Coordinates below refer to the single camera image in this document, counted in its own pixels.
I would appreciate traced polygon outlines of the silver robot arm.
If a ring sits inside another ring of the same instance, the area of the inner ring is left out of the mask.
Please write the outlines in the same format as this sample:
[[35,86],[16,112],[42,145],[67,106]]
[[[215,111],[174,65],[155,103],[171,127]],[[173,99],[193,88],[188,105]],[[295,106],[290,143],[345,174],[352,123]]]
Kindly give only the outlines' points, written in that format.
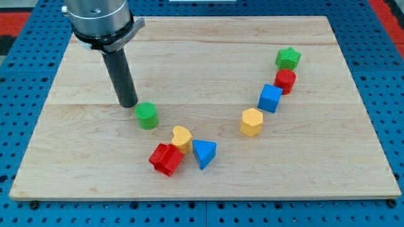
[[61,11],[81,46],[102,54],[121,50],[145,26],[126,0],[65,0]]

